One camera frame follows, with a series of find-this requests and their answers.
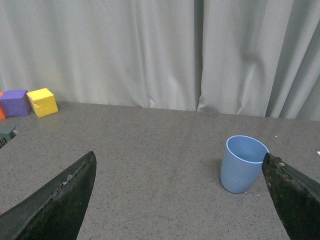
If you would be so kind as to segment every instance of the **curtain fold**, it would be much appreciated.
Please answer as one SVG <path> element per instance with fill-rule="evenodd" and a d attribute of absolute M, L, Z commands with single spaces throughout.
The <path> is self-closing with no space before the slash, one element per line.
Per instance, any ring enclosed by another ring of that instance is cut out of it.
<path fill-rule="evenodd" d="M 320 1 L 0 1 L 0 91 L 320 121 Z"/>

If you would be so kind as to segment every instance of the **purple cube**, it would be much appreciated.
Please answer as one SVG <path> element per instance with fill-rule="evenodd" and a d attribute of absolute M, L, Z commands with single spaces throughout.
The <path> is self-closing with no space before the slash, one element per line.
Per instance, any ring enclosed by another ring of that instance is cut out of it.
<path fill-rule="evenodd" d="M 0 104 L 7 117 L 29 115 L 31 105 L 27 90 L 8 90 L 0 97 Z"/>

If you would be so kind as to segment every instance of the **foam block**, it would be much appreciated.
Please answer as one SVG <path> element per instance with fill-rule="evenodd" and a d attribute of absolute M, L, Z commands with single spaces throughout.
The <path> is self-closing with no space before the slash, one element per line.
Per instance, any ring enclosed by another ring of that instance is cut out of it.
<path fill-rule="evenodd" d="M 4 111 L 4 109 L 2 108 L 2 106 L 0 105 L 0 120 L 1 119 L 6 119 L 7 118 L 7 115 Z"/>
<path fill-rule="evenodd" d="M 30 91 L 27 96 L 32 109 L 39 118 L 58 112 L 55 96 L 48 88 Z"/>
<path fill-rule="evenodd" d="M 0 105 L 2 106 L 7 117 L 29 115 L 31 105 L 27 97 L 28 91 L 8 90 L 0 97 Z"/>

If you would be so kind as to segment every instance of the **table surface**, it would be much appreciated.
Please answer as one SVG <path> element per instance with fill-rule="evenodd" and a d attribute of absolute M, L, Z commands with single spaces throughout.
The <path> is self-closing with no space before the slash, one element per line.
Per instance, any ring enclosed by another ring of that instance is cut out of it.
<path fill-rule="evenodd" d="M 220 182 L 226 140 L 248 135 L 320 182 L 320 122 L 58 102 L 59 112 L 8 117 L 0 213 L 88 151 L 97 172 L 78 240 L 289 239 L 261 173 L 247 192 Z"/>

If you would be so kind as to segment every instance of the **yellow cube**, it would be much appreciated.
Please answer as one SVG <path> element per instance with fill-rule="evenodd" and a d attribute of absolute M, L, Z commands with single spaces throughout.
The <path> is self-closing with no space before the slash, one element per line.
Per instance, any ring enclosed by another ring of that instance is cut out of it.
<path fill-rule="evenodd" d="M 39 118 L 58 112 L 55 96 L 48 88 L 30 91 L 26 95 L 33 111 Z"/>

